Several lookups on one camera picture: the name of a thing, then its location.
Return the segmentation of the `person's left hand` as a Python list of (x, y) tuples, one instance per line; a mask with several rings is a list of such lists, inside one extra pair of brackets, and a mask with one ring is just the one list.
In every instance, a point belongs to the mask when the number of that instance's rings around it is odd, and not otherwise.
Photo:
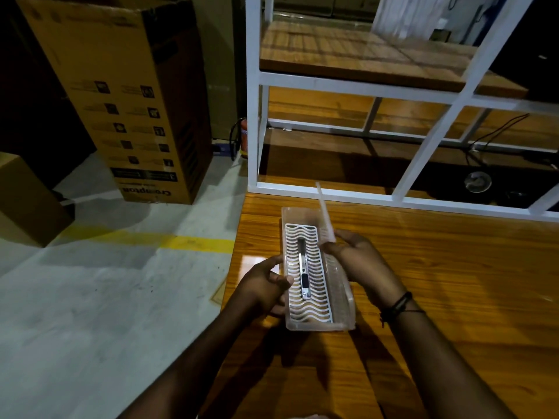
[(279, 275), (273, 269), (282, 264), (283, 260), (283, 255), (279, 254), (255, 264), (243, 276), (231, 296), (230, 302), (233, 303), (233, 306), (241, 308), (250, 321), (265, 316), (284, 316), (289, 300), (289, 290), (285, 292), (280, 301), (270, 301), (267, 294), (267, 277)]

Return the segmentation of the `person's right hand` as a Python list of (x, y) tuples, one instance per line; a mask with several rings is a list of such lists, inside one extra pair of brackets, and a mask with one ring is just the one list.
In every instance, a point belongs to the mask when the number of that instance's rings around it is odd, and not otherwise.
[(348, 279), (361, 285), (369, 301), (379, 310), (391, 307), (407, 292), (381, 253), (364, 236), (348, 230), (335, 230), (347, 244), (343, 259), (336, 259)]

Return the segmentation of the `clear plastic lid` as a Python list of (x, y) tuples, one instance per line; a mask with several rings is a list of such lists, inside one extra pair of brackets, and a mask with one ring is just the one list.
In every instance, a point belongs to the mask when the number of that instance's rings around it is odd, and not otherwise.
[(317, 200), (320, 205), (321, 225), (319, 231), (319, 244), (336, 243), (336, 235), (326, 207), (323, 191), (319, 182), (315, 182)]

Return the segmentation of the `clear plastic container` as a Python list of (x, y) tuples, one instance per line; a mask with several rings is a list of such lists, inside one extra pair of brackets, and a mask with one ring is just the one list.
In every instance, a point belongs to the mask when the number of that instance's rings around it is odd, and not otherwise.
[[(298, 207), (283, 207), (281, 215), (282, 223), (282, 248), (284, 257), (284, 225), (287, 223), (294, 223), (299, 225), (315, 226), (320, 231), (321, 215), (320, 209), (298, 208)], [(326, 286), (328, 290), (330, 307), (332, 309), (333, 320), (331, 324), (302, 324), (296, 326), (294, 329), (289, 323), (287, 318), (289, 309), (289, 300), (287, 301), (287, 308), (285, 312), (286, 328), (290, 331), (304, 331), (304, 332), (332, 332), (332, 331), (349, 331), (355, 328), (355, 303), (353, 291), (338, 260), (332, 255), (320, 252), (323, 256), (323, 265), (326, 274)]]

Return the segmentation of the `person's left forearm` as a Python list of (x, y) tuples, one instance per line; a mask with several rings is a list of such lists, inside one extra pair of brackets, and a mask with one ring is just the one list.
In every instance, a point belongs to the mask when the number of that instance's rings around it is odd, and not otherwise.
[(277, 298), (236, 294), (184, 352), (116, 419), (195, 419), (241, 332)]

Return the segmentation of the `person's right forearm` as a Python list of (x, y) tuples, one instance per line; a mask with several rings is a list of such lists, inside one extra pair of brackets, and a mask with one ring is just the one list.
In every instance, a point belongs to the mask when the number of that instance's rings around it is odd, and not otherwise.
[(518, 419), (427, 313), (404, 312), (387, 325), (431, 419)]

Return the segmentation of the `metal peeler tool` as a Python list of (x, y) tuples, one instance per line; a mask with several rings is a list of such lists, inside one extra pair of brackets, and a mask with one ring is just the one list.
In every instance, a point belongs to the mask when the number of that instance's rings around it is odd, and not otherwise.
[(308, 258), (306, 251), (306, 240), (303, 237), (297, 239), (297, 252), (298, 262), (300, 269), (300, 288), (303, 300), (308, 301), (311, 299), (309, 272), (308, 272)]

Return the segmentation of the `white wavy drain tray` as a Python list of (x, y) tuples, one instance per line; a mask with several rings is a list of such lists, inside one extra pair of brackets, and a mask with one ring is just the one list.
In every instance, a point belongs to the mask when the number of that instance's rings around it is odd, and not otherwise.
[[(315, 226), (287, 223), (284, 225), (284, 274), (292, 276), (294, 283), (289, 289), (289, 309), (287, 318), (294, 329), (302, 324), (331, 324), (333, 320), (323, 256), (319, 249), (319, 234)], [(301, 296), (300, 269), (297, 252), (297, 239), (306, 240), (308, 272), (311, 299)]]

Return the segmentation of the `black wrist bands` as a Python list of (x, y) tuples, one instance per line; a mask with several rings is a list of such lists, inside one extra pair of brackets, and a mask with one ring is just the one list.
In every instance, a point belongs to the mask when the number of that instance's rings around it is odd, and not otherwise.
[(420, 308), (417, 309), (408, 309), (408, 303), (413, 301), (414, 297), (412, 292), (407, 291), (404, 295), (402, 295), (391, 307), (387, 307), (380, 310), (380, 322), (382, 328), (385, 327), (386, 324), (390, 324), (395, 319), (400, 316), (404, 312), (414, 312), (414, 313), (422, 313), (426, 314), (426, 312)]

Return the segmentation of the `red fire extinguisher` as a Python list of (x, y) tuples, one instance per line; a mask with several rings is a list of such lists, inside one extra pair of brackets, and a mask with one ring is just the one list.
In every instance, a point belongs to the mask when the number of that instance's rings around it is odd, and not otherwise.
[(243, 159), (248, 158), (248, 122), (247, 118), (240, 118), (231, 127), (229, 133), (230, 158), (234, 161), (238, 154)]

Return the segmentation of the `round metal disc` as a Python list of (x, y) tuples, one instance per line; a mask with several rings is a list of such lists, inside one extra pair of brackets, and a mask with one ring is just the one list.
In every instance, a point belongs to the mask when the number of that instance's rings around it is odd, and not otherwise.
[(469, 173), (464, 179), (465, 189), (473, 194), (481, 194), (488, 191), (493, 184), (489, 174), (484, 171)]

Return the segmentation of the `wooden shelf board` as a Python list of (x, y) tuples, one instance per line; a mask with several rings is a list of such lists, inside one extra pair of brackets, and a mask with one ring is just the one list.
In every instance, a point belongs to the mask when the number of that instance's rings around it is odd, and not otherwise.
[(260, 69), (426, 90), (460, 92), (476, 47), (381, 37), (359, 27), (274, 20), (264, 31)]

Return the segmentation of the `tall cardboard box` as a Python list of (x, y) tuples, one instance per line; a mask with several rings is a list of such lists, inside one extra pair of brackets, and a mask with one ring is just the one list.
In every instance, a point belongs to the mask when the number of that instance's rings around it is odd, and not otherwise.
[(187, 204), (213, 157), (192, 0), (16, 0), (126, 201)]

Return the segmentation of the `white plastic sheet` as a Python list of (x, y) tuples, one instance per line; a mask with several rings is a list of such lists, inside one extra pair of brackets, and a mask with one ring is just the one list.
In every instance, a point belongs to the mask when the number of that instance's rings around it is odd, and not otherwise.
[(428, 41), (450, 0), (380, 0), (373, 34), (400, 40)]

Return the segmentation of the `white metal shelf frame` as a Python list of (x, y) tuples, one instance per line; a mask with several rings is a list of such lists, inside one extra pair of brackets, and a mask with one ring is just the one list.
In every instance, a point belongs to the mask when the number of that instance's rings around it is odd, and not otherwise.
[[(440, 49), (421, 49), (434, 54), (434, 64), (419, 63), (414, 57), (395, 61), (382, 54), (367, 60), (327, 50), (309, 52), (302, 43), (294, 46), (286, 28), (273, 24), (273, 0), (245, 0), (247, 123), (248, 123), (248, 191), (273, 196), (325, 200), (407, 208), (445, 213), (472, 214), (507, 219), (529, 219), (559, 223), (559, 184), (548, 190), (527, 208), (461, 203), (408, 197), (407, 194), (423, 168), (443, 142), (458, 114), (466, 106), (559, 116), (559, 104), (545, 104), (518, 98), (490, 97), (478, 92), (497, 54), (518, 25), (533, 0), (508, 0), (480, 48), (473, 50), (460, 76), (439, 62)], [(269, 126), (269, 88), (313, 90), (327, 93), (359, 95), (381, 99), (443, 104), (441, 113), (389, 195), (348, 190), (322, 190), (313, 187), (273, 184), (259, 181), (259, 168), (266, 129)]]

